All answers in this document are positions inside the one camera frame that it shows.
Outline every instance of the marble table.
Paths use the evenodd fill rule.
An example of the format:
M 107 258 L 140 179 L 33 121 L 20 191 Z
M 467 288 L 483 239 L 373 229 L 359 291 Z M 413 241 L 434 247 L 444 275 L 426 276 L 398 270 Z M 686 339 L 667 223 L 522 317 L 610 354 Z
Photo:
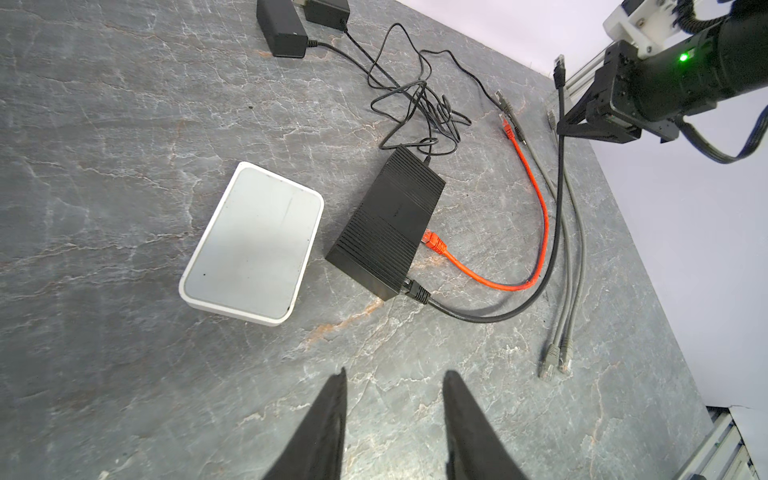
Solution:
M 419 47 L 451 48 L 505 91 L 554 175 L 551 79 L 391 0 L 352 10 L 367 48 L 402 22 Z M 0 29 L 0 477 L 260 478 L 342 366 L 344 478 L 444 478 L 447 369 L 531 479 L 669 478 L 709 431 L 588 143 L 566 149 L 589 262 L 574 371 L 543 382 L 562 264 L 524 315 L 477 326 L 383 303 L 324 260 L 392 127 L 343 58 L 272 58 L 255 2 L 237 0 L 2 0 Z M 306 29 L 353 51 L 338 31 Z M 416 73 L 401 35 L 384 60 Z M 447 184 L 430 227 L 485 275 L 523 279 L 541 235 L 534 192 L 493 106 L 449 60 L 433 65 L 430 85 L 474 124 L 432 160 Z M 177 292 L 240 161 L 326 201 L 294 314 L 275 328 L 193 310 Z M 411 274 L 448 304 L 525 298 L 424 250 Z

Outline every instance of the white rounded edge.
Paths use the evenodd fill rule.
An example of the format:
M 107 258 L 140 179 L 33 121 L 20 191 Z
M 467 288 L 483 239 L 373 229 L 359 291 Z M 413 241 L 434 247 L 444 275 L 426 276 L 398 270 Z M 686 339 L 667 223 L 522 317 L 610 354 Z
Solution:
M 194 265 L 195 260 L 197 260 L 197 255 L 200 253 L 200 249 L 202 248 L 203 243 L 205 243 L 205 240 L 208 238 L 208 233 L 210 232 L 210 229 L 213 227 L 214 223 L 216 222 L 216 219 L 219 217 L 219 212 L 221 212 L 221 209 L 224 206 L 224 201 L 229 197 L 230 192 L 232 191 L 232 187 L 235 184 L 235 181 L 240 176 L 240 172 L 245 170 L 246 168 L 253 168 L 269 175 L 270 177 L 275 177 L 278 180 L 285 181 L 288 184 L 293 185 L 294 187 L 298 187 L 300 190 L 304 190 L 307 193 L 316 196 L 318 200 L 320 200 L 320 209 L 317 212 L 317 219 L 315 220 L 315 226 L 312 228 L 310 244 L 309 244 L 309 247 L 306 249 L 306 255 L 304 256 L 304 261 L 301 265 L 301 271 L 299 272 L 299 279 L 296 282 L 296 289 L 293 291 L 293 297 L 291 298 L 290 306 L 288 307 L 286 314 L 281 316 L 279 319 L 273 319 L 266 316 L 257 315 L 255 313 L 248 313 L 248 312 L 244 312 L 243 310 L 231 309 L 227 306 L 217 305 L 216 303 L 197 300 L 187 295 L 187 292 L 184 290 L 184 287 L 187 284 L 187 276 L 189 275 L 189 272 L 192 270 L 192 266 Z M 181 299 L 184 302 L 186 302 L 187 305 L 198 310 L 204 310 L 206 312 L 211 312 L 211 313 L 218 313 L 219 315 L 224 315 L 224 316 L 231 316 L 233 318 L 246 320 L 247 322 L 260 323 L 261 325 L 266 325 L 266 326 L 280 325 L 282 322 L 286 321 L 286 319 L 290 316 L 291 313 L 293 313 L 293 307 L 296 305 L 296 298 L 299 296 L 299 288 L 301 287 L 301 281 L 304 278 L 304 272 L 306 271 L 306 264 L 310 260 L 310 253 L 312 253 L 312 245 L 314 245 L 315 243 L 315 236 L 317 235 L 317 229 L 320 226 L 320 218 L 323 216 L 323 210 L 325 209 L 325 206 L 326 206 L 326 202 L 323 199 L 323 195 L 320 195 L 319 192 L 312 190 L 309 187 L 305 187 L 304 185 L 298 184 L 285 177 L 281 177 L 280 175 L 270 172 L 269 170 L 265 170 L 262 167 L 259 167 L 258 165 L 254 165 L 249 162 L 240 162 L 237 165 L 237 168 L 235 169 L 234 174 L 232 174 L 232 179 L 227 185 L 227 189 L 224 190 L 224 193 L 221 196 L 221 200 L 219 200 L 219 204 L 216 206 L 214 215 L 210 218 L 208 225 L 205 227 L 203 236 L 200 238 L 200 241 L 197 242 L 197 246 L 194 249 L 194 253 L 192 253 L 192 257 L 190 258 L 189 263 L 187 263 L 187 268 L 185 268 L 184 273 L 181 274 L 181 279 L 179 280 L 179 296 L 181 296 Z

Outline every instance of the white device with gray top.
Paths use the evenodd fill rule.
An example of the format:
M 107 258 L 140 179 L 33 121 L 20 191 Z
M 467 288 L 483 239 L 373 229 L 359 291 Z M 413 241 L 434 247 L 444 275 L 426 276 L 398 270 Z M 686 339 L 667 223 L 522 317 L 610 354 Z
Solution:
M 190 306 L 275 326 L 293 311 L 323 197 L 248 162 L 237 165 L 179 282 Z

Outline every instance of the white background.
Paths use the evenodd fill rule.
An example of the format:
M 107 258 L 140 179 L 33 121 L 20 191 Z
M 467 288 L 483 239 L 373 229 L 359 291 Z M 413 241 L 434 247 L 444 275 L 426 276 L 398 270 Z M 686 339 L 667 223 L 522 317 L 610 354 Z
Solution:
M 620 3 L 400 1 L 550 76 L 560 53 L 573 72 L 611 42 L 602 22 Z M 697 14 L 729 7 L 701 0 Z M 764 89 L 689 120 L 735 154 L 767 104 Z M 768 477 L 768 146 L 732 165 L 684 139 L 593 146 L 704 402 L 739 406 L 733 416 Z

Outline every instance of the orange cable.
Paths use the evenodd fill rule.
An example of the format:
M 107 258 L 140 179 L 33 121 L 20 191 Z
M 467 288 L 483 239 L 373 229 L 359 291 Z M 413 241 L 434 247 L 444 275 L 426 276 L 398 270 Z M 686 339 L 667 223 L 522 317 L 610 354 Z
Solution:
M 538 188 L 538 183 L 536 183 L 536 178 L 533 176 L 531 167 L 528 165 L 528 161 L 525 160 L 525 155 L 523 155 L 523 152 L 520 150 L 520 145 L 518 145 L 518 141 L 515 138 L 515 133 L 512 131 L 512 127 L 510 126 L 509 122 L 507 122 L 506 118 L 502 117 L 502 120 L 504 122 L 504 132 L 507 134 L 507 137 L 515 146 L 515 150 L 518 152 L 520 161 L 523 163 L 526 173 L 528 173 L 528 178 L 531 180 L 534 190 L 536 190 L 536 196 L 538 197 L 538 201 L 541 204 L 541 212 L 544 214 L 544 239 L 541 242 L 541 250 L 538 254 L 538 262 L 536 263 L 536 269 L 534 270 L 533 274 L 527 282 L 521 283 L 519 285 L 505 285 L 503 283 L 492 282 L 491 280 L 487 280 L 482 276 L 479 276 L 477 273 L 466 267 L 463 263 L 459 262 L 456 257 L 451 255 L 451 253 L 448 252 L 448 247 L 445 245 L 445 242 L 440 239 L 437 233 L 427 230 L 424 232 L 422 242 L 435 252 L 445 256 L 445 258 L 456 265 L 459 270 L 461 270 L 463 273 L 466 273 L 471 278 L 477 280 L 483 285 L 490 286 L 493 289 L 503 290 L 505 292 L 518 292 L 520 290 L 526 290 L 534 286 L 539 278 L 539 275 L 541 275 L 541 268 L 544 266 L 544 259 L 547 256 L 547 242 L 549 240 L 549 214 L 547 213 L 547 204 L 544 202 L 544 196 L 541 195 L 541 190 Z

